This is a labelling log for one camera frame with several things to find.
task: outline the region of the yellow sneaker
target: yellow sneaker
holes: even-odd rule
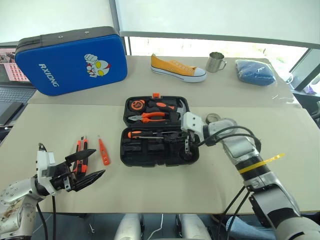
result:
[[[151,70],[157,74],[171,75],[187,83],[198,83],[206,79],[207,73],[202,68],[187,66],[176,60],[164,61],[151,56]]]

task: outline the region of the cartoon sticker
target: cartoon sticker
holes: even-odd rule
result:
[[[97,56],[89,53],[84,55],[84,59],[87,63],[86,70],[90,77],[102,77],[109,72],[111,65],[107,61],[99,60]]]

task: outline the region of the stainless steel mug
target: stainless steel mug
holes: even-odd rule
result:
[[[225,66],[227,65],[227,62],[225,61],[225,56],[220,53],[220,52],[211,52],[209,54],[209,59],[208,59],[208,62],[206,63],[206,67],[205,69],[208,71],[208,72],[211,72],[211,73],[215,73],[215,72],[218,72],[219,70],[222,70],[225,68]]]

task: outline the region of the blue cloth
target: blue cloth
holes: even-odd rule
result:
[[[231,219],[232,217],[230,217],[226,222],[226,231],[228,231]],[[241,240],[276,240],[276,236],[272,228],[249,225],[237,216],[232,224],[230,236]]]
[[[264,62],[235,60],[237,75],[241,81],[259,86],[267,86],[276,81],[272,69]]]

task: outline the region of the yellow tape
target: yellow tape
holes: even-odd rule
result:
[[[245,168],[240,169],[239,173],[240,174],[246,173],[246,172],[248,172],[248,171],[250,171],[252,169],[256,169],[258,167],[261,167],[261,166],[263,166],[263,165],[265,165],[265,164],[267,164],[267,163],[269,163],[269,162],[271,162],[273,160],[279,159],[279,158],[283,157],[284,155],[285,155],[284,153],[280,153],[280,154],[278,154],[278,155],[276,155],[276,156],[274,156],[272,158],[269,158],[267,160],[259,161],[259,162],[255,163],[255,164],[252,164],[250,166],[247,166]]]

